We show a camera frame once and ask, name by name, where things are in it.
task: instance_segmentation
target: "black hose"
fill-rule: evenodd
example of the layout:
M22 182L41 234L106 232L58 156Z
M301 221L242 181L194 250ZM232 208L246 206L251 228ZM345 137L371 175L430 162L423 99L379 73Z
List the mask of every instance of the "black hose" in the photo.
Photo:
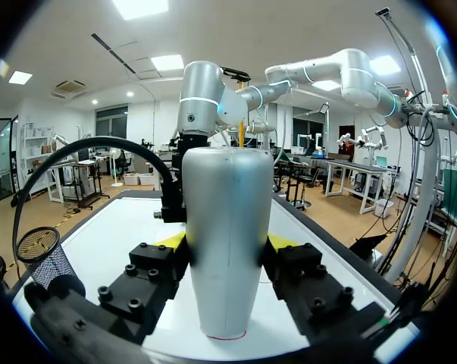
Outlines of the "black hose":
M35 172L31 175L28 179L24 188L21 190L21 194L19 195L16 207L16 213L14 214L14 224L13 224L13 239L12 239L12 248L13 248L13 256L14 261L16 262L17 266L17 231L19 228L19 221L21 218L21 212L23 210L23 205L26 202L28 195L30 194L31 189L33 188L34 184L41 178L41 176L47 172L50 167L52 167L56 162L59 162L63 158L78 152L81 149L86 148L93 148L97 146L110 146L117 149L124 149L128 152L132 152L143 157L147 162L151 163L152 166L158 170L159 174L163 179L163 183L161 185L163 196L166 196L166 199L163 199L163 205L165 204L166 207L169 206L171 202L179 203L182 202L182 196L177 188L176 184L173 182L173 178L169 169L167 168L166 164L153 152L148 150L147 148L135 144L134 142L130 142L129 140L113 137L113 136L96 136L93 138L82 139L76 142L73 142L56 152L50 155L39 167L35 170Z

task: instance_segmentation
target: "fan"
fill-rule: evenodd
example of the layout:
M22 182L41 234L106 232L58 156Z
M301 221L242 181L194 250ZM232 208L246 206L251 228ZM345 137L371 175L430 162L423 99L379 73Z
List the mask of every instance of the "fan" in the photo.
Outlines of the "fan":
M115 183L113 183L111 186L112 187L120 187L123 185L122 182L117 182L117 168L115 167L115 159L119 158L121 156L121 150L120 149L110 149L110 158L112 158L112 163L114 165L114 180Z

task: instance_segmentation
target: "laboratory table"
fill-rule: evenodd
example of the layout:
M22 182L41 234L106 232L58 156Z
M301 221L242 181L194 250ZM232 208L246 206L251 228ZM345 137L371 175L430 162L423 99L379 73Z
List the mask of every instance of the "laboratory table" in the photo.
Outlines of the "laboratory table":
M343 169L343 173L341 174L341 189L336 192L330 192L330 183L333 179L333 169L335 167L341 167ZM357 171L359 173L366 174L366 181L365 181L365 189L364 192L358 192L353 188L346 187L344 185L345 180L346 180L346 170L350 171ZM360 196L363 198L362 200L362 206L359 209L359 214L363 215L366 212L373 211L375 206L376 206L376 201L380 198L380 190L381 190L381 184L383 183L383 176L387 173L387 169L381 168L381 167L374 167L374 166L368 166L368 165L359 165L358 163L353 163L353 162L347 162L347 161L327 161L327 185L326 185L326 197L328 196L338 196L342 195L343 191L348 191L356 196ZM378 185L377 185L377 191L375 193L374 199L368 196L368 193L370 192L370 186L371 186L371 178L372 176L378 177ZM366 207L366 202L370 200L373 202L373 205L370 207Z
M161 208L160 197L159 191L126 190L61 238L63 250L86 288L88 301L99 304L98 287L109 285L118 277L129 263L129 251L140 242L153 244L185 231L185 224L165 224L153 218L154 211ZM268 230L297 243L309 242L321 251L321 264L327 266L328 272L344 287L353 287L352 305L356 309L377 302L386 315L390 314L400 292L319 225L275 194ZM175 362L177 358L242 361L291 353L309 346L285 302L277 299L272 284L266 284L270 281L264 269L246 336L232 341L205 336L199 329L190 275L188 266L174 300L166 302L153 334L142 343L146 358L163 355ZM27 274L21 280L31 282ZM17 284L14 290L17 293L13 304L30 326L33 311L24 298L23 288ZM400 328L377 348L376 358L390 362L418 332L413 323Z

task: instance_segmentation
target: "black mesh basket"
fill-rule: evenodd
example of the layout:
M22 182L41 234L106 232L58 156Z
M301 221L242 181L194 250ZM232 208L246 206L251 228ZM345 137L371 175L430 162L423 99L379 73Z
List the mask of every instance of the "black mesh basket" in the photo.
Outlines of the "black mesh basket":
M53 227L37 227L27 232L17 245L17 258L33 280L50 293L62 295L73 289L85 296L85 287L60 244L60 233Z

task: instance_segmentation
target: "ceiling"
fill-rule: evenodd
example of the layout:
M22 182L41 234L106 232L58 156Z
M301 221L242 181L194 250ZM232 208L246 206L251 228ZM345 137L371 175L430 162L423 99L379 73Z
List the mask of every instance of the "ceiling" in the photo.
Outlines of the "ceiling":
M0 78L0 108L14 108L23 98L53 100L50 92L64 80L85 83L87 92L73 101L58 102L83 110L175 97L182 86L182 72L159 75L150 71L154 68L149 60L172 54L181 54L184 64L207 60L246 71L255 84L264 81L264 70L271 65L357 48L371 58L391 55L402 71L380 81L407 87L402 57L374 15L385 6L416 48L434 98L444 87L433 49L422 33L422 20L398 0L169 0L169 5L169 12L124 20L111 0L47 2L6 58L11 68ZM139 81L91 37L93 33L140 78L156 78ZM410 57L403 51L417 82ZM8 84L14 70L33 77L24 86ZM134 97L127 98L127 91L133 91ZM99 103L93 105L92 99ZM321 104L320 97L300 92L288 100L303 108ZM334 104L334 108L350 109L338 101Z

